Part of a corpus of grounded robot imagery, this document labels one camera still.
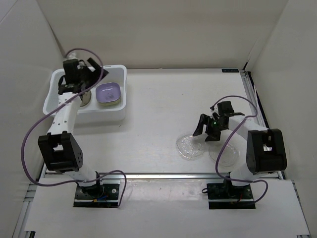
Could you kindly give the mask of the purple panda plate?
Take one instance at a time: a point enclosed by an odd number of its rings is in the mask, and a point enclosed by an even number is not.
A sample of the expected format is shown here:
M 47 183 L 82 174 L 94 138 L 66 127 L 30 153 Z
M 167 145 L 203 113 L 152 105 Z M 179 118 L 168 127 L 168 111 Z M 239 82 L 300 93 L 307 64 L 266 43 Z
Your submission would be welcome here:
M 112 103 L 121 98 L 120 86 L 117 83 L 105 83 L 96 88 L 96 99 L 99 103 Z

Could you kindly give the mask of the clear textured plate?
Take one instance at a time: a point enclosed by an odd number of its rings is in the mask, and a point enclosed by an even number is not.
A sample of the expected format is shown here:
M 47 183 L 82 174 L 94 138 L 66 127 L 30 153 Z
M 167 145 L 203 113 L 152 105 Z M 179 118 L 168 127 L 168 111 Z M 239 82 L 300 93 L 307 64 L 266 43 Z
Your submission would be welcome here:
M 221 148 L 222 144 L 219 142 L 209 146 L 209 156 L 214 162 L 217 161 Z M 222 167 L 231 167 L 235 165 L 239 159 L 239 156 L 240 152 L 233 145 L 228 143 L 220 157 L 218 164 Z
M 195 160 L 205 152 L 205 137 L 184 134 L 176 140 L 176 147 L 184 158 Z

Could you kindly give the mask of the smoky clear plate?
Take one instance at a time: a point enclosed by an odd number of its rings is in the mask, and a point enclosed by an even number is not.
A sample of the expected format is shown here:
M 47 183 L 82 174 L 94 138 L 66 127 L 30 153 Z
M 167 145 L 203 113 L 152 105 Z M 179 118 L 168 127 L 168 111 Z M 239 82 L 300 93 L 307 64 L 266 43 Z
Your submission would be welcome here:
M 85 107 L 85 106 L 87 106 L 87 105 L 90 103 L 90 101 L 91 101 L 91 96 L 92 96 L 91 91 L 85 92 L 85 93 L 81 96 L 82 102 L 81 102 L 80 107 Z

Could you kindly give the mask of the green panda plate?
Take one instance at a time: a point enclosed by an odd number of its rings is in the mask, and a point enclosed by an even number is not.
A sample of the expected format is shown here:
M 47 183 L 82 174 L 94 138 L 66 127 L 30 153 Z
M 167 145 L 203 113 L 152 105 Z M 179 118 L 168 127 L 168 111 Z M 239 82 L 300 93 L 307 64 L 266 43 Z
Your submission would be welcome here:
M 100 105 L 101 107 L 116 107 L 118 105 L 121 104 L 121 101 L 120 100 L 117 100 L 117 101 L 109 101 L 109 102 L 98 102 L 98 105 Z

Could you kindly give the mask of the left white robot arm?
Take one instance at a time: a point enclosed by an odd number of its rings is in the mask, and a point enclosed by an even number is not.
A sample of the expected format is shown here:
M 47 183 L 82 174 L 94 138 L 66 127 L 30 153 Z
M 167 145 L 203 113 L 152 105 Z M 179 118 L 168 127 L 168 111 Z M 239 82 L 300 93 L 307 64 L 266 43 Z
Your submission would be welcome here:
M 92 58 L 87 61 L 67 59 L 64 75 L 58 82 L 58 108 L 46 135 L 38 138 L 38 146 L 49 171 L 68 175 L 93 198 L 104 193 L 97 173 L 84 165 L 83 152 L 73 135 L 77 112 L 84 94 L 108 75 Z

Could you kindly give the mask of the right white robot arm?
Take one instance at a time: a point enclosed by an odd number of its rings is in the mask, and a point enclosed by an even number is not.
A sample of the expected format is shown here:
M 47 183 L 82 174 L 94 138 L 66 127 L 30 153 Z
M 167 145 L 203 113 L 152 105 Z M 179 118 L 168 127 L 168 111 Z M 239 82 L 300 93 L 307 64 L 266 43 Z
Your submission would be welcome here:
M 240 193 L 242 186 L 261 182 L 261 177 L 283 171 L 287 167 L 287 158 L 280 129 L 269 129 L 253 122 L 253 115 L 244 115 L 234 111 L 230 101 L 217 102 L 211 107 L 212 115 L 201 114 L 193 136 L 203 133 L 207 135 L 206 142 L 220 141 L 222 131 L 231 133 L 225 140 L 215 162 L 215 169 L 231 138 L 238 134 L 246 140 L 246 159 L 237 169 L 223 176 L 225 183 L 223 194 L 234 198 Z

